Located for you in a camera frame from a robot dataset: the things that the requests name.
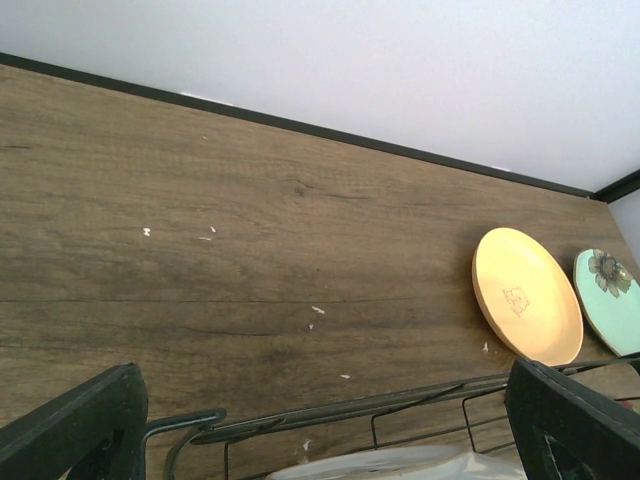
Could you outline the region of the light green flower plate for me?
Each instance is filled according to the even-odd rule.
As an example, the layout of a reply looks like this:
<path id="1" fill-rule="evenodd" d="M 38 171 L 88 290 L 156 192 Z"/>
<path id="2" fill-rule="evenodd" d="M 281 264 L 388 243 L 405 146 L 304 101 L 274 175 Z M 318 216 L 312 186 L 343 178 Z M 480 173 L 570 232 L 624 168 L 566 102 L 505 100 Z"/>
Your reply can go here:
<path id="1" fill-rule="evenodd" d="M 574 260 L 573 283 L 587 322 L 617 356 L 639 352 L 639 283 L 613 255 L 592 248 Z"/>

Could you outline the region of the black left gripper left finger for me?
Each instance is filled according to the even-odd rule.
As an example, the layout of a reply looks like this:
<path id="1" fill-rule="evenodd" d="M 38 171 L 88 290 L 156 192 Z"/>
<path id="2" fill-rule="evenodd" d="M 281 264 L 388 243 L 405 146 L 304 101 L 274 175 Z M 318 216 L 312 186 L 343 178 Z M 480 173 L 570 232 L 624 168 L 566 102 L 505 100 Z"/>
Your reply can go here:
<path id="1" fill-rule="evenodd" d="M 1 477 L 128 479 L 147 414 L 139 366 L 113 366 L 2 427 Z"/>

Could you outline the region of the yellow orange plate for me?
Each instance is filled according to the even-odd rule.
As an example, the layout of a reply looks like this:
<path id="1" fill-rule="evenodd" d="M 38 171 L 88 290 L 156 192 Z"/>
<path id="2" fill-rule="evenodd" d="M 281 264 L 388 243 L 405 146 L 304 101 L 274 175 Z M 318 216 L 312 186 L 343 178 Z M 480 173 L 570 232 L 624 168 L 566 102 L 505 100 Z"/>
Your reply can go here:
<path id="1" fill-rule="evenodd" d="M 488 231 L 474 251 L 471 276 L 484 318 L 512 351 L 547 366 L 578 357 L 584 338 L 579 301 L 538 241 L 513 228 Z"/>

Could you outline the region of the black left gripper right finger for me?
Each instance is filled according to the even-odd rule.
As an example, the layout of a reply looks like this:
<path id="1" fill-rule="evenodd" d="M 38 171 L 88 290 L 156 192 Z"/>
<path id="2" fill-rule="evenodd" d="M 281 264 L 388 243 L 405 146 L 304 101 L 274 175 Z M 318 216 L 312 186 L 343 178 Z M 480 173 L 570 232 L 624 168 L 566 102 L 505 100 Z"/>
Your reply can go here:
<path id="1" fill-rule="evenodd" d="M 505 407 L 527 478 L 639 477 L 639 414 L 610 397 L 518 358 Z"/>

